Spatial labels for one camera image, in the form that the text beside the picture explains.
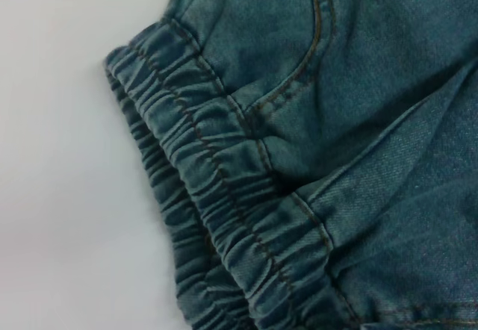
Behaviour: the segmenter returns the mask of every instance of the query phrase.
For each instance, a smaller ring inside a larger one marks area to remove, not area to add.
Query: white background
[[[167,1],[0,0],[1,330],[188,329],[102,71]]]

